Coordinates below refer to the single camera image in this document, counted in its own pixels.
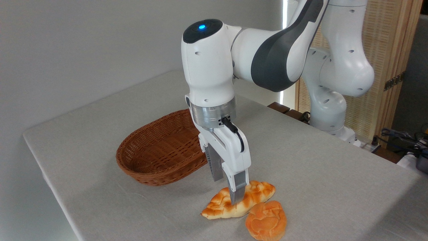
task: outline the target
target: black cable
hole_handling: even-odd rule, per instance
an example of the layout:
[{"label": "black cable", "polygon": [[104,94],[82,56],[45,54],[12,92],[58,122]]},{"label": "black cable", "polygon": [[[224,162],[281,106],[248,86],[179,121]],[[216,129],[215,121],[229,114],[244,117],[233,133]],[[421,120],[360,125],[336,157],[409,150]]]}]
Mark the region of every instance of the black cable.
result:
[{"label": "black cable", "polygon": [[398,138],[398,139],[402,140],[403,142],[407,142],[407,143],[410,143],[412,145],[423,145],[425,147],[428,147],[428,145],[426,143],[419,141],[417,138],[412,138],[409,135],[409,133],[407,133],[407,132],[383,128],[381,131],[381,135],[382,136],[391,136],[391,137],[394,137],[395,139]]},{"label": "black cable", "polygon": [[426,153],[424,153],[423,151],[420,151],[420,149],[418,149],[418,148],[409,149],[409,148],[397,146],[397,145],[395,145],[395,144],[393,144],[393,143],[391,143],[391,142],[389,142],[387,140],[384,140],[384,139],[380,138],[379,136],[374,136],[374,137],[377,138],[377,140],[383,141],[383,142],[385,142],[385,143],[387,143],[387,144],[389,144],[389,145],[391,145],[391,146],[393,146],[395,148],[402,149],[404,151],[411,152],[413,154],[417,154],[418,156],[422,155],[424,158],[428,158],[428,156],[426,155]]},{"label": "black cable", "polygon": [[232,124],[232,122],[228,118],[226,118],[226,117],[221,118],[221,121],[223,122],[223,124],[227,128],[229,128],[229,130],[231,132],[233,132],[236,135],[238,135],[239,141],[241,142],[241,152],[243,152],[244,151],[244,141],[242,140],[242,137],[241,137],[241,135],[238,132],[238,128],[234,124]]}]

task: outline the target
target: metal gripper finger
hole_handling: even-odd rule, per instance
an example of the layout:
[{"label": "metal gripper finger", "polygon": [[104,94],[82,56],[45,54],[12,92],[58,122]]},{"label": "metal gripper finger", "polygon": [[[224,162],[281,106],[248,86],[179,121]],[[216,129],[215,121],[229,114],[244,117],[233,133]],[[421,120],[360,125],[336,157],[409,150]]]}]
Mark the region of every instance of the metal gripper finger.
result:
[{"label": "metal gripper finger", "polygon": [[244,199],[245,186],[247,185],[245,171],[236,174],[232,178],[235,179],[236,191],[232,192],[229,179],[227,179],[227,185],[229,186],[230,201],[232,202],[232,205],[234,205]]},{"label": "metal gripper finger", "polygon": [[210,144],[208,144],[208,147],[205,147],[205,155],[207,157],[208,164],[210,165],[211,174],[213,175],[214,181],[222,179],[223,169],[221,168],[220,155]]}]

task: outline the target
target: round bread bun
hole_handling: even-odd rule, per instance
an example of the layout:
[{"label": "round bread bun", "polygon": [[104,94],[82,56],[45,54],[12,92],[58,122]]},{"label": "round bread bun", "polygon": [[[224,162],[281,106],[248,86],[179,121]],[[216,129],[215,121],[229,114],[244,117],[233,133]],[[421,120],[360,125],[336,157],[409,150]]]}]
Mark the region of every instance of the round bread bun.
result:
[{"label": "round bread bun", "polygon": [[257,240],[278,241],[285,234],[287,217],[278,201],[261,202],[251,208],[245,226]]}]

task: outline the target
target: white wall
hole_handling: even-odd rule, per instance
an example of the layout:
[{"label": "white wall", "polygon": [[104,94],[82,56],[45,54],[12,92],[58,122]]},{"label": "white wall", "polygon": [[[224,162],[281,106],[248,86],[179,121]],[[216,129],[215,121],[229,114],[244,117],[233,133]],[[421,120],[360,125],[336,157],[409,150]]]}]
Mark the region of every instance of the white wall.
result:
[{"label": "white wall", "polygon": [[23,131],[181,69],[195,21],[277,30],[281,13],[280,0],[1,1],[0,240],[76,239]]}]

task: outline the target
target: bread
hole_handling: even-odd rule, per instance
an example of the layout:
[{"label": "bread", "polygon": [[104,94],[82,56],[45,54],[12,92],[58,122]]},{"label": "bread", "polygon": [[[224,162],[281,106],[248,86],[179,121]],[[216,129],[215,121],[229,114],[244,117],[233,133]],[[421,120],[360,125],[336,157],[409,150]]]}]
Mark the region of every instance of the bread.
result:
[{"label": "bread", "polygon": [[257,240],[278,241],[285,234],[287,217],[279,202],[261,202],[250,210],[245,226]]},{"label": "bread", "polygon": [[244,199],[232,206],[229,189],[220,190],[201,213],[208,219],[242,217],[259,202],[265,202],[273,196],[275,187],[267,182],[250,181],[245,187]]}]

